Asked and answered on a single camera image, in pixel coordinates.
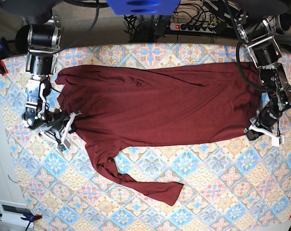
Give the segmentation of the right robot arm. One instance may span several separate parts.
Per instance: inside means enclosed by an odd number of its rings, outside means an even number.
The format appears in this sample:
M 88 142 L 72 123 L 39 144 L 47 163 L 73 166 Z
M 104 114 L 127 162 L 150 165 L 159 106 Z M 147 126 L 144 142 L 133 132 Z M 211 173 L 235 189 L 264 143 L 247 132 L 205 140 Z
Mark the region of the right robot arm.
M 53 10 L 58 0 L 39 0 L 34 8 L 41 12 L 35 16 L 25 16 L 29 27 L 27 36 L 27 57 L 25 71 L 30 74 L 26 85 L 26 107 L 22 114 L 25 127 L 37 130 L 59 141 L 73 132 L 75 114 L 65 111 L 51 112 L 47 96 L 53 90 L 50 77 L 55 73 L 55 63 L 60 48 L 63 28 L 58 13 Z

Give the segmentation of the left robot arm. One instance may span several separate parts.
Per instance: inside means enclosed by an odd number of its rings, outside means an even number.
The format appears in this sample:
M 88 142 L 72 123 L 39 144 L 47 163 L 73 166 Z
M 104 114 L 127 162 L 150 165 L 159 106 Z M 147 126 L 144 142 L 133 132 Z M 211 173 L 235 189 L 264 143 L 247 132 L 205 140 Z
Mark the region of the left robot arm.
M 291 86 L 284 68 L 278 61 L 282 57 L 275 40 L 274 31 L 268 17 L 280 15 L 291 8 L 291 0 L 236 0 L 238 13 L 233 13 L 228 1 L 226 9 L 231 24 L 238 38 L 236 46 L 236 62 L 242 79 L 260 92 L 266 92 L 269 102 L 264 108 L 256 111 L 244 133 L 250 141 L 267 135 L 273 146 L 284 143 L 284 136 L 272 133 L 274 125 L 279 124 L 283 112 L 291 109 Z M 256 68 L 260 71 L 261 85 L 254 84 L 244 75 L 240 63 L 239 50 L 244 45 Z

